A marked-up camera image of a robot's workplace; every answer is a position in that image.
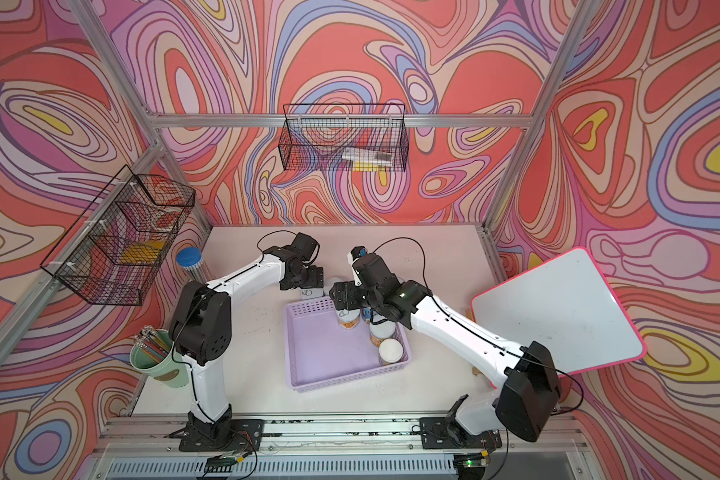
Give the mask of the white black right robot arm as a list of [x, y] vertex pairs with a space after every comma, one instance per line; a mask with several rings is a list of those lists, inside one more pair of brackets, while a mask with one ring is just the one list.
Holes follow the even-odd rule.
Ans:
[[494, 386], [489, 394], [464, 394], [445, 416], [447, 437], [464, 446], [498, 429], [536, 442], [561, 399], [550, 351], [533, 341], [522, 345], [494, 334], [439, 299], [425, 284], [400, 280], [383, 258], [363, 247], [348, 255], [351, 281], [334, 284], [330, 298], [340, 310], [369, 309], [384, 321], [428, 336], [477, 368]]

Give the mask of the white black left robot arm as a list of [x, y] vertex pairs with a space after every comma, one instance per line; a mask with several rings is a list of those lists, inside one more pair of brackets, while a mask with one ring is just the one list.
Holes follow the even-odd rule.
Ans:
[[222, 357], [232, 341], [233, 307], [272, 285], [282, 291], [321, 288], [319, 251], [316, 239], [295, 233], [288, 245], [261, 248], [245, 267], [184, 285], [169, 327], [170, 358], [187, 369], [193, 399], [185, 427], [171, 435], [180, 440], [180, 451], [257, 449], [253, 427], [262, 423], [234, 420], [226, 394]]

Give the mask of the green cup with pencils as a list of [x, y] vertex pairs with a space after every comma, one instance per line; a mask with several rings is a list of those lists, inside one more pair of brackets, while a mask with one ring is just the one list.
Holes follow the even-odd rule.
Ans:
[[190, 382], [187, 367], [166, 330], [143, 327], [136, 335], [129, 360], [135, 370], [169, 388], [182, 388]]

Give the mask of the markers in back basket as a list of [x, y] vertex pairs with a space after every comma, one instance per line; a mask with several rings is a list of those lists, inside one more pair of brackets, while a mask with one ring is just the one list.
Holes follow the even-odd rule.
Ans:
[[394, 155], [391, 153], [355, 147], [345, 148], [341, 160], [355, 172], [387, 171], [394, 166]]

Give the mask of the blue lid pencil tube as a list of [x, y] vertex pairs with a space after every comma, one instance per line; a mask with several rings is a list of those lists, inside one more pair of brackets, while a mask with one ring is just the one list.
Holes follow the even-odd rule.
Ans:
[[176, 255], [177, 265], [194, 281], [199, 283], [207, 282], [207, 275], [204, 273], [204, 260], [202, 251], [197, 247], [182, 248]]

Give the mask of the lilac plastic basket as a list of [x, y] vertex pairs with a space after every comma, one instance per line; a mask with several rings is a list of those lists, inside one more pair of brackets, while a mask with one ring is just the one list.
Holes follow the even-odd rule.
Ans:
[[404, 328], [398, 327], [393, 338], [402, 345], [402, 358], [384, 364], [369, 326], [340, 326], [329, 298], [291, 303], [284, 311], [286, 385], [302, 393], [400, 370], [412, 360], [412, 351]]

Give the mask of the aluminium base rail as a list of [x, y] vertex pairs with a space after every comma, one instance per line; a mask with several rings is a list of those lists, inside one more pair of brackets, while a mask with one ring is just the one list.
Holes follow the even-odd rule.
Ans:
[[602, 479], [579, 423], [556, 417], [535, 443], [494, 431], [449, 446], [420, 413], [259, 414], [249, 443], [228, 453], [183, 452], [175, 415], [108, 422], [81, 479]]

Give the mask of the yellow item in left basket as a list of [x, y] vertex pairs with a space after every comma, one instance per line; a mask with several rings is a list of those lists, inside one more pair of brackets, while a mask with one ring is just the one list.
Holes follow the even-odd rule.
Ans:
[[118, 263], [127, 266], [154, 265], [158, 262], [164, 245], [162, 240], [130, 243], [119, 254]]

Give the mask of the white lid can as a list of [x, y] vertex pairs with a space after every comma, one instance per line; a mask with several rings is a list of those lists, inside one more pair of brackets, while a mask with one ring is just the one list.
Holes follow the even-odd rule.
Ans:
[[300, 290], [300, 296], [302, 300], [310, 300], [315, 298], [321, 298], [324, 296], [322, 288], [307, 288]]
[[337, 310], [336, 315], [339, 325], [344, 329], [355, 328], [361, 320], [361, 313], [359, 309]]

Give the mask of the orange can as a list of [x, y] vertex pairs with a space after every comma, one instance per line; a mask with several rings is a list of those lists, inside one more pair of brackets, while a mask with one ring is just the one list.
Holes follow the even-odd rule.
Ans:
[[370, 323], [369, 331], [372, 344], [379, 347], [383, 341], [394, 337], [396, 329], [396, 324], [388, 320], [376, 324]]
[[404, 356], [404, 347], [396, 339], [383, 340], [378, 347], [379, 359], [382, 366], [400, 362]]

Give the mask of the pink framed whiteboard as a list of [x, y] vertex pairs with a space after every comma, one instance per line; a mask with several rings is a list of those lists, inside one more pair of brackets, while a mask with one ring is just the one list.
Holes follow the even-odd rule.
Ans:
[[528, 346], [569, 374], [642, 359], [647, 346], [592, 255], [575, 248], [476, 296], [476, 322]]

